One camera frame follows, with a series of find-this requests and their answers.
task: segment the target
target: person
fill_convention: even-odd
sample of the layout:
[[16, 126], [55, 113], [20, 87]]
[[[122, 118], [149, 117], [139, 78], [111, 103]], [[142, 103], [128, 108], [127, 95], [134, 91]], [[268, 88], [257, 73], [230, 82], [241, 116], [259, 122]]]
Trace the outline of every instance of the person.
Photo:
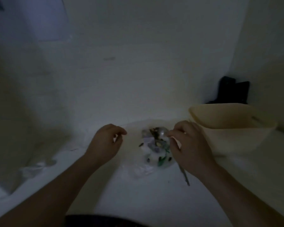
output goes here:
[[[122, 136], [126, 134], [125, 129], [112, 124], [100, 128], [81, 158], [3, 215], [0, 226], [61, 226], [68, 208], [87, 179], [117, 154]], [[175, 160], [205, 185], [233, 226], [284, 226], [281, 214], [243, 187], [215, 162], [197, 124], [178, 122], [167, 136]]]

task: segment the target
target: yellow plastic bin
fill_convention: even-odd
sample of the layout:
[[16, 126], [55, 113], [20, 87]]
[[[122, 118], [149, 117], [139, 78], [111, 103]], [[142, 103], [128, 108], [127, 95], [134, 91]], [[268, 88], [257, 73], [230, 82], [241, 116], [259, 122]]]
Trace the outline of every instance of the yellow plastic bin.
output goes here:
[[268, 115], [241, 103], [202, 104], [189, 113], [216, 155], [250, 152], [277, 127]]

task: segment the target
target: forearm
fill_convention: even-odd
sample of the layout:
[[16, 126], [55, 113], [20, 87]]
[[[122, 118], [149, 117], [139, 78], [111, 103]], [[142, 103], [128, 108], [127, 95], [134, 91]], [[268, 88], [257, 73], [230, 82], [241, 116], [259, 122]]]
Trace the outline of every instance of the forearm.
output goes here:
[[0, 218], [0, 226], [59, 226], [90, 175], [99, 168], [85, 156]]
[[215, 165], [199, 177], [234, 226], [284, 226], [284, 217]]

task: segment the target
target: black object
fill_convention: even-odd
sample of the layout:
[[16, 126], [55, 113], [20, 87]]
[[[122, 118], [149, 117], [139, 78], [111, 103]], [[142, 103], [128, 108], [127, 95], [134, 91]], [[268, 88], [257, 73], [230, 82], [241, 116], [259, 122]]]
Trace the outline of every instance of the black object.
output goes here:
[[236, 79], [224, 76], [219, 81], [218, 96], [210, 103], [243, 103], [247, 104], [250, 82], [236, 83]]
[[101, 215], [67, 215], [65, 227], [146, 227], [133, 221]]

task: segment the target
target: person's left hand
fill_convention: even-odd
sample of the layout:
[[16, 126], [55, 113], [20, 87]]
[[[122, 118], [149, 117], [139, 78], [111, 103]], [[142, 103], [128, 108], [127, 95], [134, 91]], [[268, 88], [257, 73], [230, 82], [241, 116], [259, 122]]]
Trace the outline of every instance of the person's left hand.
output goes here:
[[117, 154], [123, 141], [122, 135], [126, 134], [126, 130], [122, 127], [113, 124], [103, 126], [93, 137], [85, 155], [91, 161], [104, 165]]

